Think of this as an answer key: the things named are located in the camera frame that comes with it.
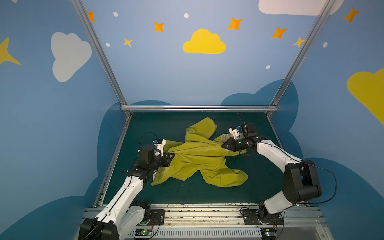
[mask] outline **yellow cloud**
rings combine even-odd
[[[218,54],[225,51],[227,46],[221,42],[219,35],[210,33],[207,29],[199,29],[193,33],[191,40],[183,45],[186,53]]]
[[[384,68],[377,73],[358,72],[347,82],[348,90],[384,124]]]

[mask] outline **blue wall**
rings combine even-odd
[[[305,39],[316,19],[265,14],[258,1],[251,0],[84,0],[84,4],[93,12],[92,24],[128,104],[156,100],[172,105],[269,105],[265,99],[241,99],[236,94],[255,94],[284,78],[299,51],[292,44],[299,36]],[[228,30],[231,18],[243,19],[238,31]],[[154,22],[164,23],[164,32],[155,32]],[[271,39],[277,27],[287,30],[281,39]],[[221,54],[184,52],[183,44],[201,28],[218,34],[227,49]],[[123,45],[124,38],[132,40],[132,47]]]
[[[69,0],[0,3],[0,239],[71,239],[91,206],[126,116],[95,52],[66,82],[55,32],[89,42]]]
[[[349,23],[344,18],[352,8],[360,13]],[[359,229],[384,224],[384,125],[347,88],[353,74],[384,68],[382,9],[380,0],[369,4],[345,0],[329,17],[282,97],[279,111],[271,116],[288,152],[313,159],[336,174],[336,197],[319,206],[335,240],[360,239],[356,223]],[[332,175],[319,173],[324,194],[316,202],[334,190]]]

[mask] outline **orange star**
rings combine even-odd
[[[157,23],[155,22],[155,31],[161,31],[163,33],[163,26],[164,26],[164,23]]]
[[[352,8],[352,10],[349,12],[348,16],[346,16],[346,17],[344,18],[344,20],[348,20],[349,23],[351,23],[352,20],[353,20],[353,18],[354,18],[357,14],[359,14],[359,13],[360,13],[360,12],[355,11],[355,9]]]
[[[95,19],[93,18],[93,12],[88,13],[89,19],[93,22],[96,22]]]
[[[287,28],[286,28],[286,29],[280,29],[280,28],[277,28],[277,29],[276,29],[276,33],[275,33],[275,35],[272,36],[272,38],[280,38],[280,39],[281,39],[281,37],[283,36],[283,33],[284,33],[286,30],[287,30]]]
[[[231,25],[229,26],[228,30],[235,29],[238,31],[239,30],[239,24],[241,21],[243,21],[243,20],[242,19],[236,20],[236,19],[232,18],[232,22],[231,22]]]

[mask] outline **black motor joint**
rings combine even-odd
[[[222,148],[228,149],[232,152],[241,152],[244,149],[253,149],[256,150],[257,143],[262,140],[269,140],[265,136],[258,136],[255,131],[253,123],[248,123],[240,127],[243,133],[243,138],[235,139],[230,137],[228,141],[221,145]]]

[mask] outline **yellow star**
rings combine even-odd
[[[14,59],[11,55],[8,53],[8,43],[9,38],[6,38],[1,44],[0,44],[0,64],[5,61],[10,61],[13,63],[16,63],[18,65],[21,65],[16,59]]]
[[[132,42],[133,40],[128,41],[128,40],[126,40],[125,38],[124,38],[124,40],[125,40],[125,43],[124,43],[123,45],[129,45],[129,46],[132,48],[132,46],[131,46],[131,42]]]
[[[300,48],[300,47],[301,47],[301,44],[302,44],[303,42],[305,42],[305,39],[304,39],[304,40],[301,40],[301,37],[299,36],[299,40],[298,40],[296,43],[292,44],[292,46],[293,46],[293,45],[297,45],[297,46]]]
[[[235,29],[238,31],[239,30],[239,24],[241,21],[243,21],[243,20],[242,19],[236,20],[236,19],[232,18],[232,22],[231,22],[231,25],[229,26],[228,30]]]
[[[285,30],[287,30],[287,28],[286,29],[276,28],[276,33],[275,33],[275,35],[272,36],[272,38],[280,38],[281,39]]]
[[[352,10],[349,12],[348,16],[346,16],[346,17],[344,18],[344,20],[348,20],[349,23],[351,23],[352,20],[353,20],[353,18],[354,18],[357,14],[359,14],[359,13],[360,13],[360,12],[355,11],[355,9],[352,8]]]
[[[155,31],[161,31],[163,33],[163,26],[164,26],[164,23],[157,23],[155,22]]]

